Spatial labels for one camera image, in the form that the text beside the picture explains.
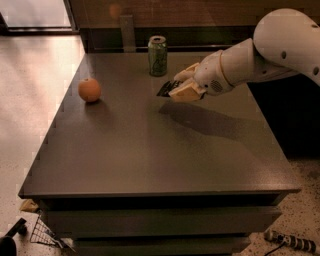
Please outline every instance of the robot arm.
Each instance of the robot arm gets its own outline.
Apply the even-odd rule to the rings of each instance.
[[[302,73],[320,86],[320,28],[305,14],[280,9],[266,15],[251,38],[215,52],[174,80],[183,83],[169,95],[192,101],[203,93],[220,95],[247,82],[277,80]],[[194,97],[184,97],[190,88]]]

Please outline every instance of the wooden panel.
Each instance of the wooden panel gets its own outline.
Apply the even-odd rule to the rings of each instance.
[[[47,212],[43,221],[59,237],[138,237],[262,232],[277,207],[141,209]]]
[[[135,27],[252,26],[267,13],[294,8],[320,23],[314,0],[70,0],[80,28],[118,28],[119,16],[132,14]]]
[[[138,238],[77,241],[76,251],[82,255],[231,255],[249,245],[247,237]]]

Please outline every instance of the floor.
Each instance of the floor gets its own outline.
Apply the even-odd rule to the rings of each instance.
[[[30,243],[37,215],[21,212],[17,193],[84,55],[77,36],[0,37],[0,236],[23,217],[28,234],[16,235],[18,255],[71,255]],[[320,245],[320,159],[289,159],[302,191],[289,195],[272,230],[310,239]],[[277,247],[263,233],[235,256],[264,255]],[[272,255],[303,256],[283,247]]]

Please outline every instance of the table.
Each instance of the table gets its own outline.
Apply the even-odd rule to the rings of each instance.
[[[208,53],[169,53],[148,74],[146,53],[87,54],[19,192],[79,255],[231,255],[281,215],[300,190],[247,85],[175,103],[157,97]],[[85,103],[79,81],[101,99]]]

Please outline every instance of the soda can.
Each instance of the soda can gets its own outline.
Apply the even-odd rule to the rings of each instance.
[[[149,71],[152,76],[167,73],[167,42],[164,36],[152,36],[148,43]]]

